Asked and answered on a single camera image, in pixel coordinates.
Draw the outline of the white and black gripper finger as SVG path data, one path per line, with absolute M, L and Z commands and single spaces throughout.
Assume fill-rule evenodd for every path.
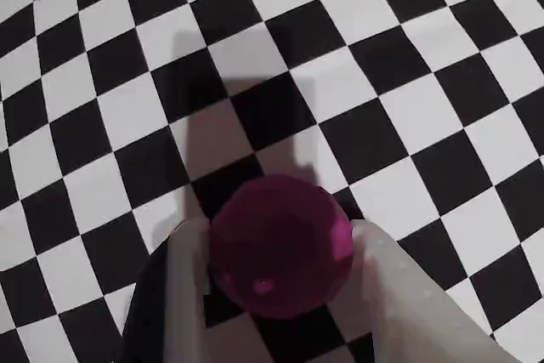
M 122 362 L 209 362 L 204 296 L 209 293 L 209 221 L 180 223 L 150 255 L 122 332 Z

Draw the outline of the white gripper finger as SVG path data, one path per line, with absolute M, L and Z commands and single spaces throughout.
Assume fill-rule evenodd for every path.
M 385 230 L 352 223 L 377 362 L 514 362 Z

